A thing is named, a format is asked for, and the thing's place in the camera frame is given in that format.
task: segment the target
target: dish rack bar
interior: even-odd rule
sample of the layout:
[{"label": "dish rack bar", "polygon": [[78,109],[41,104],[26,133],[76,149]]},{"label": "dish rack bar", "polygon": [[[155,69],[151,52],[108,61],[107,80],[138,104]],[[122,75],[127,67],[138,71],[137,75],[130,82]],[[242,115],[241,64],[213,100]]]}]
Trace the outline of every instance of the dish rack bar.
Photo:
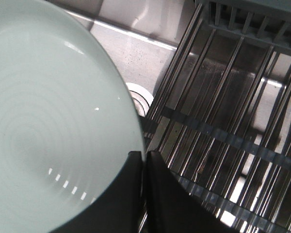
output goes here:
[{"label": "dish rack bar", "polygon": [[196,1],[146,118],[147,149],[207,210],[291,232],[291,0]]}]

